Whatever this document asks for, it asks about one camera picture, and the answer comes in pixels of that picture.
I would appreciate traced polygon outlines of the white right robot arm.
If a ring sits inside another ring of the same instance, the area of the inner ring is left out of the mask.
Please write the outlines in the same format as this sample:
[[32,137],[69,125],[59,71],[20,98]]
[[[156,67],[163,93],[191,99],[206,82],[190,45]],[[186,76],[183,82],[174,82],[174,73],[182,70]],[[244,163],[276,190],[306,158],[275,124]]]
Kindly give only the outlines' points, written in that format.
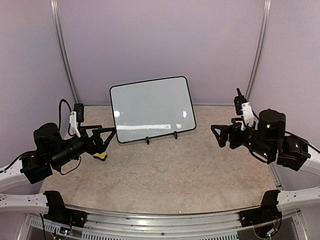
[[84,111],[80,205],[186,214],[252,207],[274,190],[269,166],[295,171],[316,154],[285,135],[285,116],[264,110],[241,128],[230,107]]

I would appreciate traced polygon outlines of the aluminium front rail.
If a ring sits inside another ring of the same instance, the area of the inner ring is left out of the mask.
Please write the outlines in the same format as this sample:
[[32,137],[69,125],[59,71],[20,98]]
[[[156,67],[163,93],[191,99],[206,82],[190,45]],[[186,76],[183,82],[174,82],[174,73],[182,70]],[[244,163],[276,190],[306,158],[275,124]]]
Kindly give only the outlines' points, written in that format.
[[[59,234],[61,227],[67,227],[44,219],[48,240],[57,237],[62,240],[237,240],[240,232],[249,232],[249,239],[260,240],[255,230],[258,225],[242,227],[239,213],[255,209],[258,206],[227,211],[206,213],[152,214],[101,210],[66,204],[67,208],[84,211],[87,218],[84,227],[72,227],[68,236]],[[36,214],[25,214],[16,240],[32,238],[32,233],[39,230],[39,238],[43,239],[41,217]],[[280,230],[271,240],[311,240],[306,223],[300,209],[290,210],[282,214]]]

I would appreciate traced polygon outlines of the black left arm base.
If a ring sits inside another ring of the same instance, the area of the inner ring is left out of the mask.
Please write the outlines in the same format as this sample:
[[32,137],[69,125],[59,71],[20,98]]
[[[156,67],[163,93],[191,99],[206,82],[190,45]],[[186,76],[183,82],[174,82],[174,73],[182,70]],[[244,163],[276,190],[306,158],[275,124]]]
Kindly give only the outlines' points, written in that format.
[[73,227],[84,228],[88,214],[82,210],[66,207],[61,194],[58,191],[45,191],[42,195],[46,200],[47,214],[41,214],[41,220],[50,220],[56,223],[68,225],[70,231]]

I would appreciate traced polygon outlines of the aluminium corner post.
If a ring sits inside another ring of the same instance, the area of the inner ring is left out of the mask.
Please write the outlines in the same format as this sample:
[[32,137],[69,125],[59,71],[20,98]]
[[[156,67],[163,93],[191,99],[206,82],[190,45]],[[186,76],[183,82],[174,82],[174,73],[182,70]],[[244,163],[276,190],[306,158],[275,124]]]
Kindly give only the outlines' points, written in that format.
[[67,83],[68,83],[73,101],[79,104],[82,101],[76,87],[76,83],[73,77],[73,73],[71,70],[71,65],[70,65],[70,61],[67,53],[67,48],[64,41],[62,21],[60,17],[59,1],[50,0],[49,2],[50,2],[52,19],[53,19],[54,31],[57,38],[58,49],[60,52],[63,69],[66,74]]
[[263,51],[264,51],[265,40],[268,32],[272,1],[265,0],[263,3],[264,5],[263,5],[263,11],[262,11],[262,20],[261,20],[261,25],[259,30],[257,47],[256,47],[254,59],[253,59],[253,65],[251,68],[250,76],[249,76],[249,82],[245,92],[245,97],[247,100],[251,98],[254,90],[254,85],[257,79],[259,66],[260,66]]

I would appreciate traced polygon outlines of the white whiteboard with black frame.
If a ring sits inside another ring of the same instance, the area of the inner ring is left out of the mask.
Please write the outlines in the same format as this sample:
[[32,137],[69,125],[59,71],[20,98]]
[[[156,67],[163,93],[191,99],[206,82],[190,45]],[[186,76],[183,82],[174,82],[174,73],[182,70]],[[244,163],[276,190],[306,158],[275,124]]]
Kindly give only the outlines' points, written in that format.
[[193,131],[197,127],[188,80],[174,76],[109,89],[120,144]]

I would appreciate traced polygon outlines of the yellow black whiteboard eraser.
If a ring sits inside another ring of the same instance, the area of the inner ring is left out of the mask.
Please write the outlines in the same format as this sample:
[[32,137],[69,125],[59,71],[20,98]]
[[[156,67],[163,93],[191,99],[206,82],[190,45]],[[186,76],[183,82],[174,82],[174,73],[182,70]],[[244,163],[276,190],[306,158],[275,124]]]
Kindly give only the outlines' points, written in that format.
[[101,160],[103,162],[107,159],[107,157],[108,157],[108,154],[106,152],[96,153],[93,155],[94,159]]

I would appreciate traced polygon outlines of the aluminium corner post left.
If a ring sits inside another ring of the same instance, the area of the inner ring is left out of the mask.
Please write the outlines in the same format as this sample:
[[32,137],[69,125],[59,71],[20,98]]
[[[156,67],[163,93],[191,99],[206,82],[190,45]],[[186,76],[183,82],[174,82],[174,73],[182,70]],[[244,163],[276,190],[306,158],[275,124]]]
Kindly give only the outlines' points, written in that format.
[[79,104],[82,101],[76,87],[76,83],[73,77],[73,73],[71,70],[71,65],[70,65],[70,61],[67,53],[67,48],[64,41],[62,21],[60,17],[59,1],[50,0],[49,2],[50,2],[52,19],[53,19],[54,31],[57,38],[58,49],[60,52],[63,69],[66,74],[67,83],[68,83],[73,101]]

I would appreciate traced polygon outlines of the aluminium corner post right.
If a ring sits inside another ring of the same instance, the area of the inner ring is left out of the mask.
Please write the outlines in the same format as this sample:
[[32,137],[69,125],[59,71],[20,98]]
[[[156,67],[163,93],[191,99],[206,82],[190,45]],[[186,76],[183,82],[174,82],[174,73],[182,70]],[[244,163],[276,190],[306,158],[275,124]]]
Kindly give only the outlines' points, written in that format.
[[262,11],[262,20],[261,20],[261,25],[259,30],[257,47],[256,47],[254,59],[253,59],[253,65],[251,68],[250,76],[249,76],[249,82],[245,92],[245,97],[247,100],[251,98],[254,90],[254,85],[257,79],[259,66],[260,66],[263,51],[264,51],[265,40],[268,32],[272,1],[265,0],[263,3],[264,5],[263,5],[263,11]]

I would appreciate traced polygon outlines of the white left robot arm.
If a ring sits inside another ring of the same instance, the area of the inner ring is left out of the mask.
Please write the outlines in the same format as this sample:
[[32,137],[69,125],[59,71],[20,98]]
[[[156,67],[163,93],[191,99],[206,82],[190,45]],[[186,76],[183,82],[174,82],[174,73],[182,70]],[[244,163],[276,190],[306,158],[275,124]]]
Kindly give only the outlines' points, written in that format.
[[63,223],[70,218],[70,211],[58,191],[30,195],[7,195],[5,191],[39,183],[54,171],[63,175],[62,167],[71,161],[82,160],[87,153],[101,160],[106,159],[106,149],[116,134],[115,127],[89,125],[79,133],[62,139],[58,126],[49,122],[33,133],[36,150],[20,154],[12,163],[0,169],[0,211],[49,215]]

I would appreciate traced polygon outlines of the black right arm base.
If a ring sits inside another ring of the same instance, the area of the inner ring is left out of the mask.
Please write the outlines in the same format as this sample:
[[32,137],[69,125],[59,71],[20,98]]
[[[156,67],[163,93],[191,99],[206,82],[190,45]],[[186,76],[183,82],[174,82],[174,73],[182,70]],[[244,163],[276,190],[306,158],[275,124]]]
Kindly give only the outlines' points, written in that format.
[[280,190],[264,193],[260,206],[239,212],[241,227],[253,227],[255,235],[262,240],[270,240],[281,228],[282,213],[277,200]]

